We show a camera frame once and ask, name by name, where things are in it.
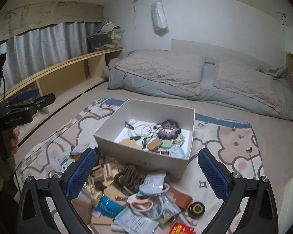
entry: scissors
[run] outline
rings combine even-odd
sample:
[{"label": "scissors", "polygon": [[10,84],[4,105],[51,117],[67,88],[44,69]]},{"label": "scissors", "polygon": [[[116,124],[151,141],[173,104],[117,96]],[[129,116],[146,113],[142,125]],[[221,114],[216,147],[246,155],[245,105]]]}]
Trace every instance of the scissors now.
[{"label": "scissors", "polygon": [[129,197],[116,196],[115,200],[125,201],[130,205],[132,210],[142,213],[149,212],[154,205],[149,196],[137,196],[137,194],[133,194]]}]

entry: finger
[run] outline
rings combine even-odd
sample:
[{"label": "finger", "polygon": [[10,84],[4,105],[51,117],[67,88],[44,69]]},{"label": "finger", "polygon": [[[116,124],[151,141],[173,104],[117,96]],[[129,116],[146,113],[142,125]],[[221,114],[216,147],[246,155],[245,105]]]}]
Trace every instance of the finger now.
[{"label": "finger", "polygon": [[13,137],[16,138],[20,135],[20,130],[18,129],[18,127],[13,129]]},{"label": "finger", "polygon": [[17,146],[17,144],[18,144],[18,137],[17,138],[12,138],[10,140],[10,146],[11,147]]},{"label": "finger", "polygon": [[12,155],[15,155],[16,152],[17,152],[17,150],[18,150],[18,146],[14,146],[14,147],[12,147],[12,148],[11,148],[11,154],[12,154]]}]

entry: white box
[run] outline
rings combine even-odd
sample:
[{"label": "white box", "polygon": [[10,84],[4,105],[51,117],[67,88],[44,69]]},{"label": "white box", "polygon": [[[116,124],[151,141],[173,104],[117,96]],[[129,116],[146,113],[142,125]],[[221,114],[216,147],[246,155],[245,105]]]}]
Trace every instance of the white box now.
[{"label": "white box", "polygon": [[[100,126],[94,137],[104,154],[117,158],[120,162],[152,171],[165,169],[172,177],[180,179],[191,152],[194,114],[192,108],[129,99]],[[155,125],[167,119],[177,122],[185,136],[182,148],[186,157],[174,158],[121,145],[121,139],[128,138],[125,121],[130,122],[132,119],[137,120],[137,124],[142,122]],[[137,141],[137,145],[142,145],[142,139]]]}]

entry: cartoon blanket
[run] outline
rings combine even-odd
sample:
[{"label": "cartoon blanket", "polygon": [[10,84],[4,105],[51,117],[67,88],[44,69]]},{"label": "cartoon blanket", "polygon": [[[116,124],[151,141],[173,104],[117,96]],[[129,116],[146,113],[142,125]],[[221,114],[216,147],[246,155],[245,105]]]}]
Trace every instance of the cartoon blanket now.
[{"label": "cartoon blanket", "polygon": [[[93,136],[95,131],[123,103],[113,98],[93,101],[69,123],[33,147],[16,169],[20,186],[23,187],[24,180],[29,175],[40,179],[47,178],[50,171],[60,171],[61,168],[56,163],[55,157],[64,151],[69,152],[71,146],[90,144],[91,148],[96,147],[97,143]],[[170,185],[192,196],[193,202],[199,201],[205,205],[205,213],[199,219],[194,220],[183,211],[177,217],[177,221],[193,226],[197,234],[205,229],[223,203],[216,198],[197,163],[197,154],[202,148],[208,148],[230,172],[238,171],[243,177],[251,179],[258,179],[264,175],[256,137],[250,124],[196,114],[188,167],[182,180],[171,182]],[[52,200],[47,198],[47,202],[59,230],[67,233]],[[246,203],[247,198],[244,198],[227,233],[230,234],[236,229]],[[164,230],[157,228],[155,234],[167,234],[170,227],[171,224],[166,224]],[[109,226],[95,226],[95,228],[99,233],[113,233]]]}]

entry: fork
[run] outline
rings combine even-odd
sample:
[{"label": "fork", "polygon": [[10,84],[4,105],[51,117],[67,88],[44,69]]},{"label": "fork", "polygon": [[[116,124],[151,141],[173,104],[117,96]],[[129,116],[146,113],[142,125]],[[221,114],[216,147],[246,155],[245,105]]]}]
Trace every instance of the fork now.
[{"label": "fork", "polygon": [[252,147],[247,148],[247,149],[246,149],[246,153],[250,155],[250,159],[251,159],[251,163],[252,163],[252,167],[253,167],[253,172],[254,172],[254,177],[253,177],[253,179],[256,179],[255,168],[254,168],[254,164],[253,164],[253,160],[252,160],[252,156],[251,156],[251,153],[252,153]]}]

